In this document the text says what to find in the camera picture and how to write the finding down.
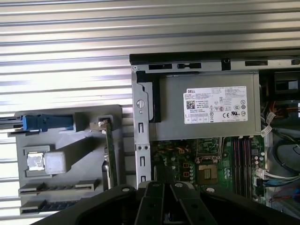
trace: connector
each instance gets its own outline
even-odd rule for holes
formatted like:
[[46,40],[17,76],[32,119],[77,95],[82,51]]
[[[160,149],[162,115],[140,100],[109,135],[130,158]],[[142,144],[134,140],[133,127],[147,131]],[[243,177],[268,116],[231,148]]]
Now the connector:
[[268,178],[267,178],[267,176],[265,175],[265,171],[266,171],[266,170],[263,170],[263,169],[261,169],[261,168],[258,168],[258,169],[256,170],[256,175],[257,175],[260,179],[267,180]]

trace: silver metal panel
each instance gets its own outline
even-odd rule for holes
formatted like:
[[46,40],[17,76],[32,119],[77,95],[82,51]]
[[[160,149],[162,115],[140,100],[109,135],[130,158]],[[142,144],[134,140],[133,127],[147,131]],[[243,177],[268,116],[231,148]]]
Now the silver metal panel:
[[[187,89],[209,87],[247,87],[248,121],[204,124],[185,124],[183,93]],[[205,138],[218,136],[258,135],[260,99],[257,73],[216,73],[197,76],[162,78],[160,82],[162,121],[156,123],[153,140]]]

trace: ram slot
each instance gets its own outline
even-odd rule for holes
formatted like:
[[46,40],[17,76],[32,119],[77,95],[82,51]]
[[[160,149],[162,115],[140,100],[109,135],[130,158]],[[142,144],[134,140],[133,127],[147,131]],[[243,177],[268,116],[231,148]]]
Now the ram slot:
[[244,176],[244,150],[243,150],[243,140],[238,139],[238,153],[239,153],[239,179],[240,179],[240,195],[245,196],[245,176]]
[[248,166],[248,196],[252,198],[252,159],[251,159],[251,139],[247,138],[247,166]]
[[235,148],[235,139],[231,139],[231,148],[232,148],[232,183],[233,183],[233,191],[234,193],[238,193],[238,171],[237,171],[237,151]]

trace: corrugated metal surface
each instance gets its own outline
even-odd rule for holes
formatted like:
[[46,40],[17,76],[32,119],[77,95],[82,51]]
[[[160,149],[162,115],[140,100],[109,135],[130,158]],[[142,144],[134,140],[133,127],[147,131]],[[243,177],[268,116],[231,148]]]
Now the corrugated metal surface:
[[[299,11],[292,0],[0,0],[0,113],[120,104],[131,136],[130,53],[300,46]],[[13,219],[15,144],[0,137],[0,219]]]

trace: motherboard chip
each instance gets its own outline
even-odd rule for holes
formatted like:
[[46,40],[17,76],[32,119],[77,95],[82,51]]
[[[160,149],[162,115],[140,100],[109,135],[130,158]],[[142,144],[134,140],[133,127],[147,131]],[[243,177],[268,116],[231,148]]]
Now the motherboard chip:
[[216,164],[199,165],[198,170],[199,170],[198,172],[199,185],[218,183],[218,166]]

